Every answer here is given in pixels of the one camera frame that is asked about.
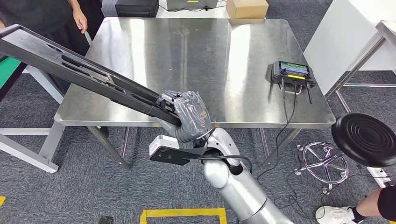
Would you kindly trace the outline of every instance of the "cardboard box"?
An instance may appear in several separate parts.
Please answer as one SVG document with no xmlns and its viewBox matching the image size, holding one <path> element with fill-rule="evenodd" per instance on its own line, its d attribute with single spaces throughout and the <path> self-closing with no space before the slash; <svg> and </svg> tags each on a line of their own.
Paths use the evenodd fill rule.
<svg viewBox="0 0 396 224">
<path fill-rule="evenodd" d="M 231 19 L 264 19 L 267 9 L 265 0 L 227 0 L 226 6 Z"/>
</svg>

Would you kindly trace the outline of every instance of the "person's leg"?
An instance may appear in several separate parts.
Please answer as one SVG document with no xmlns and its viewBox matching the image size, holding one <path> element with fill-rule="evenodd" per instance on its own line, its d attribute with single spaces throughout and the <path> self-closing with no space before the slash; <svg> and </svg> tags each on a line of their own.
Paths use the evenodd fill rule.
<svg viewBox="0 0 396 224">
<path fill-rule="evenodd" d="M 363 199 L 358 206 L 356 206 L 356 210 L 359 214 L 366 217 L 378 217 L 381 216 L 380 211 L 378 210 L 378 198 L 380 197 L 381 189 L 374 191 L 368 197 Z"/>
<path fill-rule="evenodd" d="M 320 224 L 357 224 L 367 217 L 383 217 L 396 221 L 396 186 L 372 192 L 356 207 L 321 206 L 316 211 Z"/>
</svg>

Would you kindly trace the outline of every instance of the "controller screen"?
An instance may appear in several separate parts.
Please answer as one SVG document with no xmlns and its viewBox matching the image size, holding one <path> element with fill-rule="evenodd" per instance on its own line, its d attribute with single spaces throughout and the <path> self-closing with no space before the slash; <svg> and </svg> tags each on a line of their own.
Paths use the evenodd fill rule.
<svg viewBox="0 0 396 224">
<path fill-rule="evenodd" d="M 289 62 L 280 62 L 281 69 L 286 69 L 287 71 L 293 71 L 303 74 L 308 74 L 308 67 L 305 65 L 294 64 Z"/>
</svg>

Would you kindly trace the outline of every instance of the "black box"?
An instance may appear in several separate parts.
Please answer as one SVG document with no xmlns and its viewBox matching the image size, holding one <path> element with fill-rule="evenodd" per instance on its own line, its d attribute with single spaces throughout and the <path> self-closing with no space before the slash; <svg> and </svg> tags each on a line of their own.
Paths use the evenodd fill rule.
<svg viewBox="0 0 396 224">
<path fill-rule="evenodd" d="M 158 0 L 118 0 L 115 4 L 118 17 L 155 17 L 158 7 Z"/>
</svg>

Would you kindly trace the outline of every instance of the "green panel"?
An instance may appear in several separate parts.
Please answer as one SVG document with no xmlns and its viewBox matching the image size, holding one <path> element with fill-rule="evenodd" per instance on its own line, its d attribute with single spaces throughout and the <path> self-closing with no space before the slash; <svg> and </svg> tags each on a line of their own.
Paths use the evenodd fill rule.
<svg viewBox="0 0 396 224">
<path fill-rule="evenodd" d="M 20 61 L 10 57 L 0 63 L 0 88 L 3 87 L 20 63 Z"/>
</svg>

